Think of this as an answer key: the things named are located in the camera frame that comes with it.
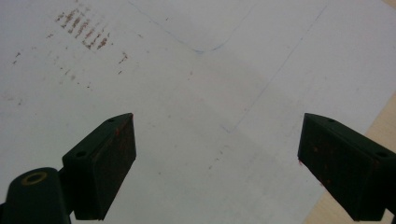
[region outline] brass rivet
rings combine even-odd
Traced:
[[[31,186],[35,185],[36,183],[39,183],[43,181],[45,178],[47,178],[47,173],[46,172],[35,172],[30,175],[27,175],[23,180],[22,184],[24,186]]]

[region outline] sheet of paper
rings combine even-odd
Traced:
[[[6,1],[0,197],[133,112],[104,223],[301,223],[323,192],[297,161],[304,112],[367,130],[395,91],[394,21],[369,0]]]

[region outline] dirt speck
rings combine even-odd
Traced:
[[[70,30],[68,31],[69,34],[73,33],[73,30],[76,28],[76,26],[78,25],[78,23],[81,21],[81,17],[77,17],[75,19],[75,21],[73,22],[72,28],[70,28]]]
[[[91,30],[85,35],[85,39],[89,38],[93,34],[93,32],[95,32],[95,29],[91,28]]]
[[[64,22],[64,24],[62,25],[62,28],[66,27],[67,23],[69,23],[71,20],[73,20],[74,14],[78,12],[78,9],[74,9],[73,11],[71,11],[69,13],[69,15],[66,16],[66,21]]]
[[[79,29],[78,29],[78,32],[77,32],[75,38],[77,38],[79,35],[81,35],[82,31],[88,26],[88,24],[90,24],[90,20],[84,21],[84,22],[79,26]]]
[[[104,46],[107,42],[107,38],[103,38],[103,40],[100,42],[98,49],[100,49],[102,46]]]
[[[64,12],[61,15],[58,16],[58,19],[56,19],[56,21],[59,21],[63,17],[64,17]]]
[[[123,52],[122,54],[123,54],[123,58],[121,59],[121,61],[119,61],[119,64],[125,62],[125,60],[128,59],[128,54],[126,54],[125,52]]]
[[[91,44],[87,47],[88,49],[91,49],[91,46],[95,44],[96,39],[99,38],[102,35],[102,33],[99,33],[96,38],[91,42]]]

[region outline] screw hole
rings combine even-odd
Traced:
[[[47,173],[45,173],[45,172],[33,173],[31,175],[26,176],[22,180],[22,184],[24,186],[34,185],[36,183],[43,181],[45,178],[47,178]]]
[[[375,155],[382,157],[382,158],[386,158],[388,156],[388,154],[385,152],[376,152]]]
[[[85,155],[87,155],[86,151],[80,151],[79,153],[76,154],[77,157],[83,157]]]

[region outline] light wood table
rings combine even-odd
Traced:
[[[384,2],[396,9],[396,0],[384,0]]]
[[[388,104],[373,122],[366,136],[378,144],[396,152],[396,92],[390,98]],[[393,219],[393,214],[386,211],[381,222],[363,223],[387,223]],[[341,205],[326,191],[319,199],[311,213],[305,219],[306,224],[324,223],[355,223]]]

